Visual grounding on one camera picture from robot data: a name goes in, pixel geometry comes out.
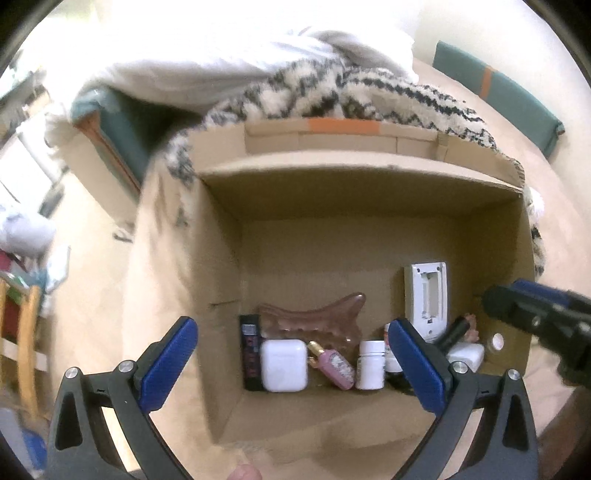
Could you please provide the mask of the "person's left hand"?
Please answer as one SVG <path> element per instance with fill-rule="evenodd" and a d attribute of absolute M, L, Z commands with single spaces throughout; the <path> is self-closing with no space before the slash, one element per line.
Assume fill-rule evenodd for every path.
<path fill-rule="evenodd" d="M 262 480 L 259 469 L 252 464 L 240 464 L 229 475 L 228 480 Z"/>

